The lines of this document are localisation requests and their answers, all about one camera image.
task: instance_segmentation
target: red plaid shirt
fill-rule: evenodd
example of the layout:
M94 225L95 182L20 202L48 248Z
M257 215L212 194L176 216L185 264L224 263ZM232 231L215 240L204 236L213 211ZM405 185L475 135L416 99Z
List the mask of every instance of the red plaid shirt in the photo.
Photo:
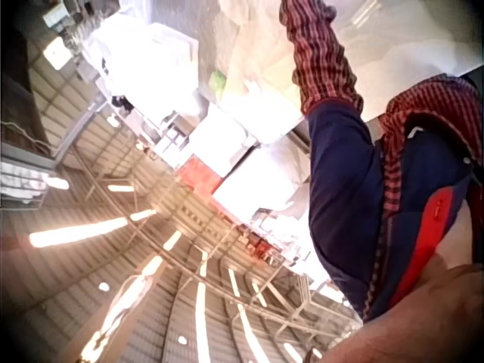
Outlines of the red plaid shirt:
M319 0L282 0L280 21L294 44L296 69L293 81L300 88L301 111L309 115L320 103L340 101L361 114L363 100L355 90L344 48L337 41L331 22L332 7ZM428 115L439 127L450 130L465 145L471 159L482 166L482 105L477 90L466 81L450 76L435 76L418 83L393 98L379 117L384 130L382 144L383 213L382 223L397 213L402 190L401 155L405 144L405 122L409 115ZM385 257L384 238L380 238L374 259L374 273L365 302L365 315L374 301Z

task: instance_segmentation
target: corrugated metal ceiling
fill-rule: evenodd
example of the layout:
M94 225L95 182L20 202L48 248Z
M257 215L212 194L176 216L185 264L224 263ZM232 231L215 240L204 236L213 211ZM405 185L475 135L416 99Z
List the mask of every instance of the corrugated metal ceiling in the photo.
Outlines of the corrugated metal ceiling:
M43 57L42 49L53 36L49 31L43 29L36 37L32 37L32 32L26 33L30 34L30 82L48 140L58 147L98 90L95 85L79 79L72 61L56 71ZM207 280L231 293L228 268L232 268L236 271L242 299L250 301L254 292L247 272L258 281L265 281L274 273L274 268L249 256L240 241L240 232L231 230L231 224L223 216L177 182L171 168L162 160L151 160L136 149L135 137L129 130L112 128L106 121L109 114L109 106L106 106L76 141L84 161L100 180L106 177L135 180L138 210L150 206L158 212L148 219L143 230L160 247L176 229L181 231L183 237L172 256L183 261L190 270L196 271L201 262L195 246L210 251L228 233L226 243L208 262ZM2 286L5 287L2 301L13 309L14 331L35 361L54 361L153 252L153 247L128 227L73 244L33 249L28 234L35 231L119 217L103 195L93 188L72 151L63 162L61 174L70 182L68 191L51 190L40 210L4 213L2 219L2 230L8 231L13 241L2 251ZM135 211L133 197L114 195L114 198L126 212ZM188 282L177 294L187 279L189 276L175 266L163 272L147 298L119 361L198 361L194 314L197 280ZM98 289L101 282L110 285L109 293ZM268 311L283 317L289 315L275 296L267 290L263 295L268 301ZM295 306L299 304L295 290L289 291L286 297ZM318 302L331 305L328 300ZM340 305L332 308L351 315L349 309ZM240 319L230 324L236 314L236 304L207 289L206 326L210 358L214 363L256 361ZM305 339L310 338L309 334L289 327L274 340L279 323L251 311L247 314L271 362L293 361L282 347L284 342L291 342L301 355L308 349ZM318 316L306 315L313 323L318 318L332 321L320 328L336 335L347 325L347 321L335 320L323 311ZM186 346L178 343L180 335L187 338ZM318 337L318 343L326 346L332 339Z

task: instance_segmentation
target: ceiling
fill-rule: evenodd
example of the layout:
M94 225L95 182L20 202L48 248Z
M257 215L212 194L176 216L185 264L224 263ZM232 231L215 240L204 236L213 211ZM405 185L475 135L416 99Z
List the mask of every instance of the ceiling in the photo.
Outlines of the ceiling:
M98 90L77 76L72 61L56 71L44 58L42 50L55 35L38 15L35 9L25 12L20 27L28 38L29 76L42 125L53 147L60 147ZM212 362L256 361L237 304L247 310L253 334L272 363L294 361L285 343L304 356L311 346L323 351L358 326L351 309L324 296L315 295L311 304L298 309L309 293L304 290L308 281L247 254L241 232L195 196L162 160L136 149L135 136L127 128L113 128L106 121L110 112L106 106L94 116L59 165L69 190L51 189L38 210L2 213L2 230L8 237L2 247L4 314L8 312L12 332L29 359L75 361L123 282L153 253L163 257L163 272L131 320L123 323L125 335L116 335L117 348L110 348L109 357L117 361L201 361L199 283L206 286ZM113 178L133 182L135 193L109 192L106 186L113 181L106 179ZM33 232L147 208L157 214L87 240L38 249L29 243ZM163 244L176 230L182 237L165 251ZM201 250L209 257L206 277L200 274ZM232 289L230 268L240 296ZM262 293L267 307L254 297L253 281L259 288L267 287ZM99 290L101 282L110 291ZM287 327L277 334L282 325ZM179 336L188 343L180 344Z

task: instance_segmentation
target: ceiling light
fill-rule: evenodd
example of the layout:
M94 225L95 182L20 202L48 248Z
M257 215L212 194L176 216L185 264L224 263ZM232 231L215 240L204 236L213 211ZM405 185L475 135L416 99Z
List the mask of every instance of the ceiling light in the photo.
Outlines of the ceiling light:
M119 126L119 121L117 120L116 115L114 113L112 113L111 116L108 116L106 120L114 128Z
M231 268L228 270L228 275L230 276L230 282L232 283L232 289L234 289L234 295L240 297L239 287L237 286L237 280L235 280L234 270Z
M121 324L120 316L123 316L124 311L136 306L143 299L144 295L146 294L148 282L146 277L154 275L154 273L160 267L162 261L163 260L160 256L155 256L152 258L151 261L149 261L149 263L143 268L143 272L141 273L142 276L137 276L117 301L115 298L114 301L116 302L114 302L110 307L101 329L94 333L92 338L82 350L82 361L94 363L101 357L101 354L108 344L110 337L113 336L113 332Z
M202 261L205 261L208 253L202 251ZM200 275L206 277L206 262L200 267ZM198 361L210 363L209 341L206 335L205 319L205 295L206 286L203 282L198 283L197 302L195 305L195 330L197 332Z
M105 282L101 282L99 284L99 290L107 292L107 291L109 291L109 285L106 284Z
M157 271L157 269L160 267L161 262L163 262L163 259L161 256L155 256L154 258L151 259L151 261L143 268L143 271L141 274L143 276L151 276L154 275L154 273Z
M129 192L135 191L135 188L131 185L108 185L107 188L110 191L119 191L119 192Z
M228 269L228 274L230 276L230 281L232 284L232 289L234 291L234 295L240 297L239 288L237 286L237 280L235 280L235 273L234 270L231 268ZM247 312L245 311L242 304L237 304L237 308L240 312L240 320L242 321L242 328L244 329L244 335L249 343L249 347L252 350L252 353L256 357L258 363L270 363L265 355L264 350L260 346L259 341L257 340L256 335L252 331L252 327L250 326L249 318L247 317Z
M182 344L183 346L186 346L188 341L187 341L187 338L183 337L182 335L180 337L178 337L178 342L180 344Z
M64 227L51 229L50 231L31 233L30 243L37 248L54 246L58 244L68 244L78 240L84 240L106 234L115 229L124 227L128 224L126 218L116 218L109 221L91 223L89 225L74 225L73 227Z
M144 150L144 144L143 144L143 141L138 140L138 141L136 142L136 148L137 148L138 150L140 150L140 151L143 151L143 150Z
M200 276L206 277L206 259L208 258L209 254L205 251L202 251L202 261L205 261L200 267Z
M60 36L54 39L43 53L55 70L61 69L73 57Z
M312 353L316 355L319 359L323 358L323 355L321 354L321 352L319 352L316 348L312 349Z
M49 187L56 188L56 189L69 189L69 183L67 180L61 178L51 178L48 176L45 178L45 182L48 184Z
M293 346L291 346L289 343L284 343L284 348L296 363L303 363L303 358L299 355L298 352L296 352Z
M163 249L167 251L171 251L172 248L175 246L175 244L178 242L180 237L182 236L182 233L180 231L176 231L168 240L165 242L163 245Z
M137 213L133 213L129 216L129 218L131 218L132 221L140 221L142 219L145 219L149 216L152 216L153 214L157 214L157 211L155 209L146 209L142 212L137 212Z
M259 287L257 286L257 284L254 281L252 281L252 287L253 287L254 291L256 291L256 293L259 292ZM261 305L264 306L265 308L267 308L267 303L265 302L265 299L264 299L264 296L262 295L262 293L257 295L257 298L259 299Z

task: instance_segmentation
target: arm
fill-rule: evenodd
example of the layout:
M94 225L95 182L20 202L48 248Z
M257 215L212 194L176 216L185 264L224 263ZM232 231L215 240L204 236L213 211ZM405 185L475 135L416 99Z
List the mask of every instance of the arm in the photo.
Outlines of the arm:
M294 44L296 70L293 82L299 86L301 111L307 115L321 101L336 98L352 105L358 115L363 100L356 93L356 77L344 57L331 22L336 11L320 0L282 0L279 18Z
M309 120L309 227L322 265L361 315L381 218L380 156L361 120L356 78L319 0L282 0L280 20L294 44L301 110Z
M451 363L469 361L464 359L469 351L481 361L483 284L482 266L448 270L336 345L321 361Z

